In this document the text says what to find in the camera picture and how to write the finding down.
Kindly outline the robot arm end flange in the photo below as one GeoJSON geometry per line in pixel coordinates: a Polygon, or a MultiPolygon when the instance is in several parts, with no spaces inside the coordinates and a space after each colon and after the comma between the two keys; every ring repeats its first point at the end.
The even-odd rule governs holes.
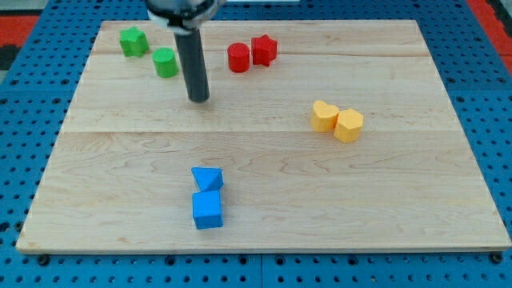
{"type": "Polygon", "coordinates": [[[150,20],[180,33],[211,20],[226,0],[145,0],[150,20]]]}

